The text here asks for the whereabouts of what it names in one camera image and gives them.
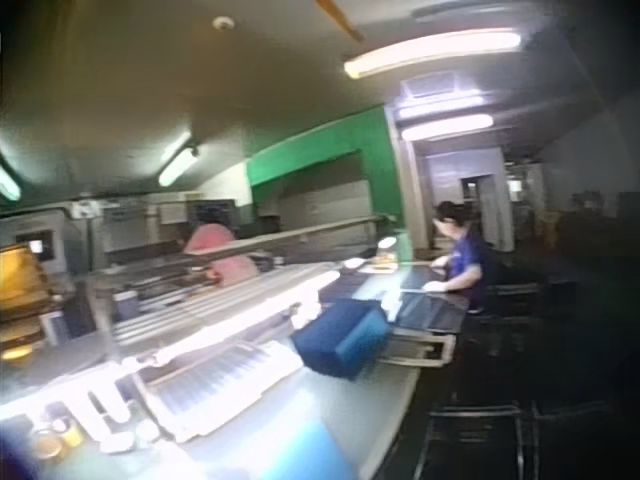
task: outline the smoke detector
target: smoke detector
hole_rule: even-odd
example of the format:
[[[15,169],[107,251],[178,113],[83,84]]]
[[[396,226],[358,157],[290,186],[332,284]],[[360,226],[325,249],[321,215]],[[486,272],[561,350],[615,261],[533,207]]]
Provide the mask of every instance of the smoke detector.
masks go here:
[[[233,30],[236,28],[236,22],[231,17],[216,17],[211,22],[216,30]]]

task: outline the blue shirt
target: blue shirt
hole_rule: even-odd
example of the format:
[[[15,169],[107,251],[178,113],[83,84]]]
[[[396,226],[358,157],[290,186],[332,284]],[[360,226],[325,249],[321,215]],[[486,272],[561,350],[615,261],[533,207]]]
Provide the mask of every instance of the blue shirt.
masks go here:
[[[484,240],[471,230],[453,246],[447,279],[463,274],[471,265],[477,265],[482,269],[482,278],[473,287],[461,292],[469,298],[470,309],[477,309],[483,304],[487,285],[487,262],[487,246]]]

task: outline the ceiling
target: ceiling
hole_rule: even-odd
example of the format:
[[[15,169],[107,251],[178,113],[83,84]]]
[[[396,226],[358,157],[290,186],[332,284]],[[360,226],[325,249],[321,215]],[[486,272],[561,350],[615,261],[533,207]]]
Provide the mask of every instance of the ceiling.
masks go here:
[[[185,129],[200,161],[171,189],[194,188],[287,136],[394,104],[403,80],[434,71],[485,92],[496,128],[419,142],[421,154],[499,144],[530,155],[637,81],[624,56],[633,29],[582,8],[592,1],[337,0],[359,44],[314,0],[3,0],[0,161],[23,186],[13,206],[157,191],[162,153]],[[236,28],[214,29],[219,15]],[[523,32],[524,50],[361,80],[342,71],[392,42],[499,26]]]

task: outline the doorway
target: doorway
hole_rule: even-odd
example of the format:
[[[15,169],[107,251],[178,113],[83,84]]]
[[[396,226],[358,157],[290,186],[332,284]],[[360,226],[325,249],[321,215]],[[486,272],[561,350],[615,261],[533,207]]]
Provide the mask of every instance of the doorway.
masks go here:
[[[476,231],[493,248],[502,247],[498,192],[493,175],[461,178],[463,202]]]

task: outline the hand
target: hand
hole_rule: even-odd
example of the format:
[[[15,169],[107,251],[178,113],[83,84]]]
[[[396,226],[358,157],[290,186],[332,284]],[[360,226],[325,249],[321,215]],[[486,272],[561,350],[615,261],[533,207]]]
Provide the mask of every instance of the hand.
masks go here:
[[[432,261],[431,262],[431,268],[444,268],[444,267],[447,266],[447,263],[449,263],[449,256],[448,255],[444,255],[444,256],[438,257],[434,261]]]
[[[422,286],[425,292],[442,293],[447,291],[446,282],[428,282]]]

